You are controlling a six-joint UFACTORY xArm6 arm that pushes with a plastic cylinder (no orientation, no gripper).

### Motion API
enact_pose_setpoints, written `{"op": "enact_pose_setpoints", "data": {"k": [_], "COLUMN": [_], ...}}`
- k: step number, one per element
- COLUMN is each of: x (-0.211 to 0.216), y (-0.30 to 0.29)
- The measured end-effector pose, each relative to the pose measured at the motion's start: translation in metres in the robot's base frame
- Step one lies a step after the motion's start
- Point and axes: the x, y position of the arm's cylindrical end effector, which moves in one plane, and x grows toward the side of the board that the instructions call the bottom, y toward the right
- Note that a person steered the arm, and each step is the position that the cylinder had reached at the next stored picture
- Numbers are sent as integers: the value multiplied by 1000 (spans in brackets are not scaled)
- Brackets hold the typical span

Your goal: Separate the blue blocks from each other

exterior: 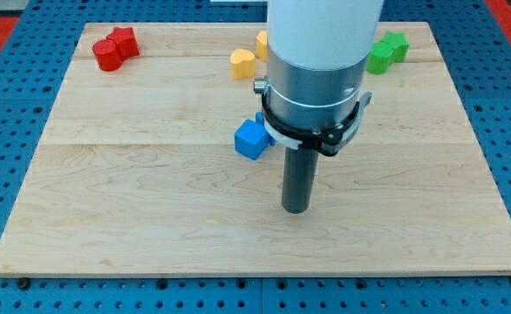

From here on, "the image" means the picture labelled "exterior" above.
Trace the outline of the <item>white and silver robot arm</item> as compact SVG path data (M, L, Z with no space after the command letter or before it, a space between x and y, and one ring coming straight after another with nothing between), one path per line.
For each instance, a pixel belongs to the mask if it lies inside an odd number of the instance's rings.
M324 130L354 109L383 0L269 0L265 112Z

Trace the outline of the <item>blue block behind arm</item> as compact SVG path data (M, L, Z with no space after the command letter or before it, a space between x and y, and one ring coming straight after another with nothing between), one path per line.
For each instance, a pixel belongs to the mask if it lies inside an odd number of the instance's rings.
M265 118L263 117L261 111L255 113L255 122L265 130L268 136L268 145L274 147L276 145L276 140L269 134L269 132L265 128Z

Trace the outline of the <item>yellow block behind arm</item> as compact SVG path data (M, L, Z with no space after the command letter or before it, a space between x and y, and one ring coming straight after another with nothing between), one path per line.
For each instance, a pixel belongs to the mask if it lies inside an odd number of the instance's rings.
M268 31L261 30L255 37L255 54L262 61L268 61Z

